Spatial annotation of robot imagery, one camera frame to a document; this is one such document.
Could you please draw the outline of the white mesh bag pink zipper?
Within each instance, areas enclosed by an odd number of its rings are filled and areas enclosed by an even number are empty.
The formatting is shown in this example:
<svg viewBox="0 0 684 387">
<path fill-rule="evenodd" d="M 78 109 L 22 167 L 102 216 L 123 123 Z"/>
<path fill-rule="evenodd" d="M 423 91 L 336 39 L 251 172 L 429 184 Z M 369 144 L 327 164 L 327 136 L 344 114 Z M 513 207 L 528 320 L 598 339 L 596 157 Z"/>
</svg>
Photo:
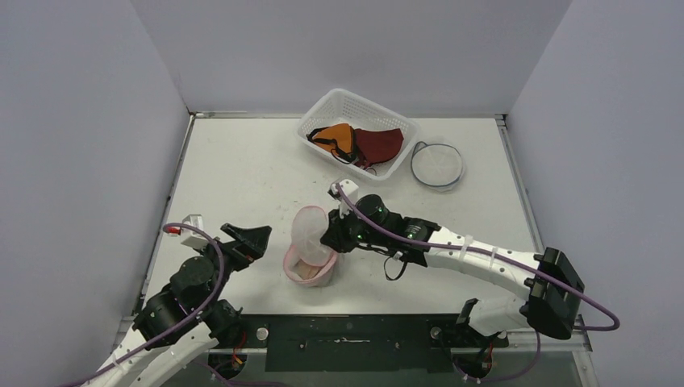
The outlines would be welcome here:
<svg viewBox="0 0 684 387">
<path fill-rule="evenodd" d="M 295 284 L 304 287 L 328 286 L 340 262 L 340 254 L 323 246 L 319 239 L 327 229 L 327 214 L 319 206 L 304 206 L 295 215 L 291 227 L 291 244 L 283 260 L 285 275 Z M 303 281 L 294 271 L 294 265 L 303 260 L 323 270 L 313 279 Z"/>
</svg>

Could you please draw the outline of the dark red orange bra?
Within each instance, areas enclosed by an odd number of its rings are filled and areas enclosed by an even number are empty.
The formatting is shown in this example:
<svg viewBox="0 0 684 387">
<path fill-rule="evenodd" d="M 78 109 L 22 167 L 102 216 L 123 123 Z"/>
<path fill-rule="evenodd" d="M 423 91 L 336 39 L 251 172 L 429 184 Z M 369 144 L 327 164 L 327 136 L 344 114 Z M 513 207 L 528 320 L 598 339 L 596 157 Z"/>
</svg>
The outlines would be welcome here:
<svg viewBox="0 0 684 387">
<path fill-rule="evenodd" d="M 367 131 L 338 123 L 314 129 L 306 139 L 334 160 L 366 170 L 393 160 L 402 149 L 404 136 L 399 128 Z"/>
</svg>

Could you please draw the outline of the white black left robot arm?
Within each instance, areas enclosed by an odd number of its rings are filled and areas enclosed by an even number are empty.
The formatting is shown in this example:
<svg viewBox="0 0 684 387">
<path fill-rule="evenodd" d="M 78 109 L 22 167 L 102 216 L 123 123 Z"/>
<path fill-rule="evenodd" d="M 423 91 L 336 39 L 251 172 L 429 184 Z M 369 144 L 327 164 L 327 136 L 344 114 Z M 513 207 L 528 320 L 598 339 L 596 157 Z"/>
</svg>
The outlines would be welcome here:
<svg viewBox="0 0 684 387">
<path fill-rule="evenodd" d="M 196 254 L 151 296 L 110 358 L 86 386 L 159 386 L 202 352 L 245 344 L 242 311 L 221 297 L 230 276 L 264 256 L 270 226 L 221 226 L 229 241 L 210 237 L 191 220 L 167 223 Z"/>
</svg>

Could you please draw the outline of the white mesh laundry bag blue zipper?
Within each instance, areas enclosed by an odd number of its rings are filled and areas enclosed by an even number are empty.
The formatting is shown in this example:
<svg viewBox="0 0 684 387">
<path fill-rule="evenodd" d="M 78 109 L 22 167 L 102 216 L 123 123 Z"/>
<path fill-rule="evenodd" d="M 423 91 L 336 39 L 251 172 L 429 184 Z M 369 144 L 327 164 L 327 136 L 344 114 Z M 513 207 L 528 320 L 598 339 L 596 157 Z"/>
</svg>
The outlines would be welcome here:
<svg viewBox="0 0 684 387">
<path fill-rule="evenodd" d="M 465 162 L 461 152 L 451 144 L 419 141 L 411 153 L 410 170 L 422 186 L 446 192 L 461 182 Z"/>
</svg>

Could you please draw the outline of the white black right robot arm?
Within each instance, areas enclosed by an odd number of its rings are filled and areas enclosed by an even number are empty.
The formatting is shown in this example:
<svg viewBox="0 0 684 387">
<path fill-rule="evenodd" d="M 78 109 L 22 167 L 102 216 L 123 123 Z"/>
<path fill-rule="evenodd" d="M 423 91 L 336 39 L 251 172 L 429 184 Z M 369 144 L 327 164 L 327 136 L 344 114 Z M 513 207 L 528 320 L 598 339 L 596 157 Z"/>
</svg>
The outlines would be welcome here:
<svg viewBox="0 0 684 387">
<path fill-rule="evenodd" d="M 517 252 L 480 243 L 437 223 L 394 213 L 376 194 L 364 196 L 354 210 L 332 210 L 320 241 L 338 253 L 359 248 L 404 265 L 453 270 L 505 289 L 504 298 L 472 298 L 461 308 L 456 334 L 468 346 L 519 328 L 569 339 L 585 289 L 560 250 Z"/>
</svg>

